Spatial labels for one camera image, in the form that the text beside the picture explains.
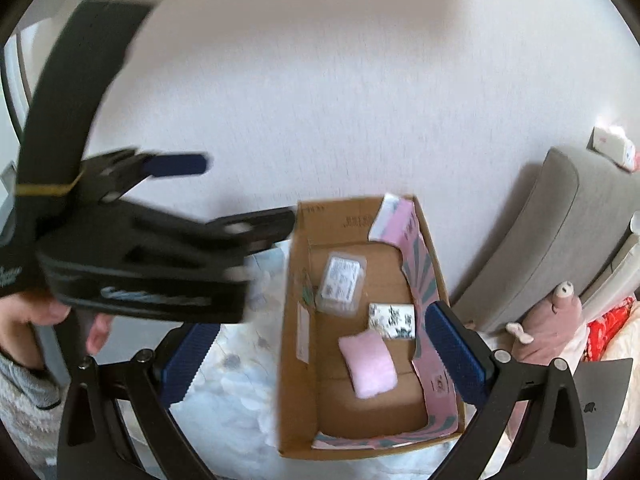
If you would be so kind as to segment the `grey knitted sleeve forearm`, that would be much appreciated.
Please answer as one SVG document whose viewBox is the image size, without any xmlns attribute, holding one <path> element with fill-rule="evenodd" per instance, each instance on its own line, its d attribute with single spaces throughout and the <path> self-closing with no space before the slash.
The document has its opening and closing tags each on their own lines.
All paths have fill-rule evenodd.
<svg viewBox="0 0 640 480">
<path fill-rule="evenodd" d="M 1 421 L 32 468 L 56 463 L 64 393 L 49 371 L 1 355 Z"/>
</svg>

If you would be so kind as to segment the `person's left hand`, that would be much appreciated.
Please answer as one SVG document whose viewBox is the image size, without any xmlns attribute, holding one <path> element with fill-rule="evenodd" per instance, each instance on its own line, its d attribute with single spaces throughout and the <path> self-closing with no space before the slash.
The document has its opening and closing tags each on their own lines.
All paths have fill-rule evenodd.
<svg viewBox="0 0 640 480">
<path fill-rule="evenodd" d="M 62 323 L 70 307 L 48 292 L 19 292 L 1 298 L 1 351 L 18 365 L 42 370 L 44 361 L 36 343 L 33 325 Z"/>
</svg>

